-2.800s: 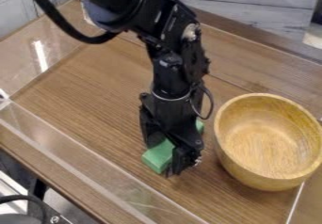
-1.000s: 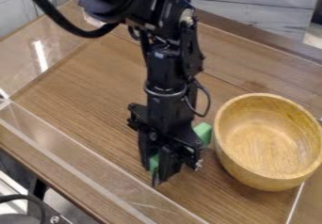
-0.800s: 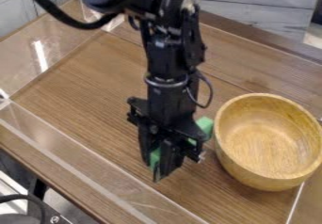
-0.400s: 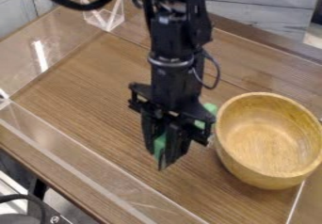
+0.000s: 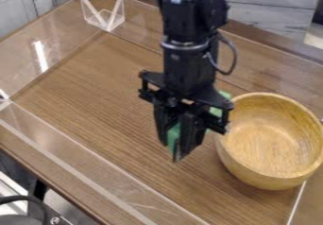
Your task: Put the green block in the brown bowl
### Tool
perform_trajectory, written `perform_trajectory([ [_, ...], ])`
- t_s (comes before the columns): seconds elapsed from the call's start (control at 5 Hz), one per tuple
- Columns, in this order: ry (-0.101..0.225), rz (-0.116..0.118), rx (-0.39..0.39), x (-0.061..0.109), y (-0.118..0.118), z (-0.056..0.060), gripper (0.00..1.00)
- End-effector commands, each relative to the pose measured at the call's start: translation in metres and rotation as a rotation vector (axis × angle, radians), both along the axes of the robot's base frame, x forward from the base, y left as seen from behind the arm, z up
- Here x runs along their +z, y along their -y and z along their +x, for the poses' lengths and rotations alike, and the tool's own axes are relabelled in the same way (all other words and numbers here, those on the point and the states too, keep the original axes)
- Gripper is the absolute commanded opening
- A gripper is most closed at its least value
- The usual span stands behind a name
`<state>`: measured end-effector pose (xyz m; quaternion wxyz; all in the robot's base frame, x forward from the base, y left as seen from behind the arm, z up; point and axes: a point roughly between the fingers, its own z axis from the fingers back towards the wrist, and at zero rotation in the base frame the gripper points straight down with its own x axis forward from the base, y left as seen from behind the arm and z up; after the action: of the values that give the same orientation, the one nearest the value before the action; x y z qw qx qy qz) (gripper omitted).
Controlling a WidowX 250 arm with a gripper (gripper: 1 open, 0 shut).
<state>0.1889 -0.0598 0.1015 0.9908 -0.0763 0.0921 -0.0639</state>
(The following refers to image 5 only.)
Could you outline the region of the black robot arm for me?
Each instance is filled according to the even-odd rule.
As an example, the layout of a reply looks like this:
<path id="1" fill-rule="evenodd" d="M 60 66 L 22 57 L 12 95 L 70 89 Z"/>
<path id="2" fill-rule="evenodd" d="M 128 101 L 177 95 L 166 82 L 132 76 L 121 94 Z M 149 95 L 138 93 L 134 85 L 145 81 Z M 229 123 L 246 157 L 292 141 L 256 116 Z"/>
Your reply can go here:
<path id="1" fill-rule="evenodd" d="M 233 103 L 216 90 L 218 33 L 226 24 L 225 0 L 157 0 L 162 20 L 162 71 L 141 71 L 138 96 L 153 107 L 158 141 L 177 162 L 201 145 L 205 132 L 226 132 Z"/>

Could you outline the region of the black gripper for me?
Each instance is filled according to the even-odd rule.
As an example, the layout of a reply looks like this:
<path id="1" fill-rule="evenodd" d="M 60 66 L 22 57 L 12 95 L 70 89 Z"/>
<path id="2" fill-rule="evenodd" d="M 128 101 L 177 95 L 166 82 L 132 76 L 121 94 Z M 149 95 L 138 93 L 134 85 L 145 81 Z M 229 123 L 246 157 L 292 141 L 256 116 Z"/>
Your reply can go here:
<path id="1" fill-rule="evenodd" d="M 168 130 L 180 123 L 173 161 L 178 162 L 201 145 L 206 129 L 225 133 L 233 104 L 213 84 L 216 74 L 232 70 L 218 68 L 218 45 L 174 46 L 162 43 L 164 69 L 141 71 L 138 96 L 153 105 L 153 119 L 160 143 L 168 144 Z M 221 117 L 209 113 L 214 107 Z"/>

